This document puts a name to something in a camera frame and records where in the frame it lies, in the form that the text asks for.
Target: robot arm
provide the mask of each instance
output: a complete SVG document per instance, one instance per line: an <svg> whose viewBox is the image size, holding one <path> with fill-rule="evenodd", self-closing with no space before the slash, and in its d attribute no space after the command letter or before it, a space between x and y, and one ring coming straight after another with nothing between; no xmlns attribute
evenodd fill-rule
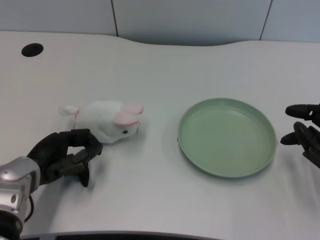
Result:
<svg viewBox="0 0 320 240"><path fill-rule="evenodd" d="M84 147L68 154L68 147ZM31 217L31 193L38 186L62 176L78 176L84 187L89 183L88 163L100 155L103 145L89 129L52 133L41 140L27 155L0 166L0 236L19 240L24 223ZM31 212L26 218L28 199Z"/></svg>
<svg viewBox="0 0 320 240"><path fill-rule="evenodd" d="M320 128L320 104L299 104L288 106L285 113L291 117L312 121ZM283 145L301 145L303 156L320 168L320 132L313 126L306 127L302 122L295 122L294 132L281 138Z"/></svg>

